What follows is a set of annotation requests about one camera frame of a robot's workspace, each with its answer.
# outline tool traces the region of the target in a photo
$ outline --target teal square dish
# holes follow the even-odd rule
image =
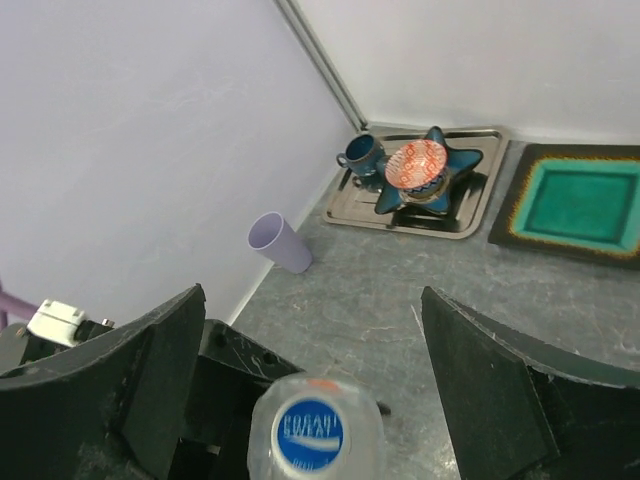
[[[530,145],[489,242],[638,268],[639,153],[639,147]]]

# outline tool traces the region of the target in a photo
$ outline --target white connector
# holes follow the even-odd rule
[[[88,320],[84,310],[55,300],[45,300],[29,321],[27,329],[36,337],[65,347],[75,347],[78,326]]]

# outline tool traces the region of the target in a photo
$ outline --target blue star-shaped plate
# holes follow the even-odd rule
[[[410,202],[407,202],[406,194],[403,194],[386,179],[383,179],[382,192],[375,206],[375,212],[378,215],[395,212],[409,204],[433,215],[446,215],[451,207],[451,188],[482,160],[482,152],[480,150],[459,150],[449,147],[440,127],[432,127],[424,138],[442,145],[447,150],[446,171],[444,172],[444,181],[447,183],[442,186],[442,191],[439,194],[428,197],[426,201],[421,202],[412,198]]]

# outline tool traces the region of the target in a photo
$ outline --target blue cup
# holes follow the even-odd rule
[[[386,154],[380,141],[372,135],[360,135],[347,145],[344,153],[338,154],[336,161],[342,168],[350,168],[358,177],[364,179],[379,176],[379,164],[384,162]]]

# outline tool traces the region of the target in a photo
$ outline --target plastic bottle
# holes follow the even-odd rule
[[[362,388],[308,374],[271,385],[253,410],[251,480],[379,480],[384,433]]]

